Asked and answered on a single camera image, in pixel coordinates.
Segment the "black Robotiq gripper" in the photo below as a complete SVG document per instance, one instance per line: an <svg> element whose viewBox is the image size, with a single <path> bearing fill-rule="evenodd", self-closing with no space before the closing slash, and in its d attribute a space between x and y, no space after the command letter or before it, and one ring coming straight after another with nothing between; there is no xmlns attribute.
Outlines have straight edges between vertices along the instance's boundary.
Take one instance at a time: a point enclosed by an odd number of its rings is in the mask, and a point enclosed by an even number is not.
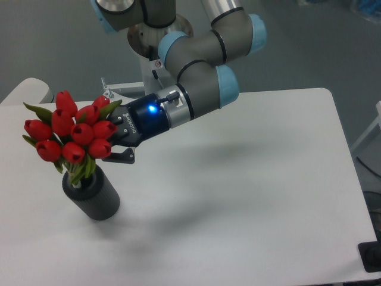
<svg viewBox="0 0 381 286"><path fill-rule="evenodd" d="M102 161L133 164L135 148L141 142L169 130L170 125L157 94L149 94L128 104L120 105L107 119L117 131L108 139L111 145L127 147L121 153L112 152Z"/></svg>

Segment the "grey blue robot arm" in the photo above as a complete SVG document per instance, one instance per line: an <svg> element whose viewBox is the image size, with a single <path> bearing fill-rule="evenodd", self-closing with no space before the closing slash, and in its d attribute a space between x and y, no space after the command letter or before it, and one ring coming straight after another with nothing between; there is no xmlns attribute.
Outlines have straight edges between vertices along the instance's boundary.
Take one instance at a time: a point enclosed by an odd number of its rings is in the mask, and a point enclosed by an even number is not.
<svg viewBox="0 0 381 286"><path fill-rule="evenodd" d="M264 22L247 14L240 1L203 1L211 30L195 37L174 1L92 1L106 32L127 29L135 53L158 61L171 81L149 72L145 96L116 108L109 119L117 131L111 145L124 146L107 160L132 164L143 141L235 101L239 84L229 61L260 50L267 42Z"/></svg>

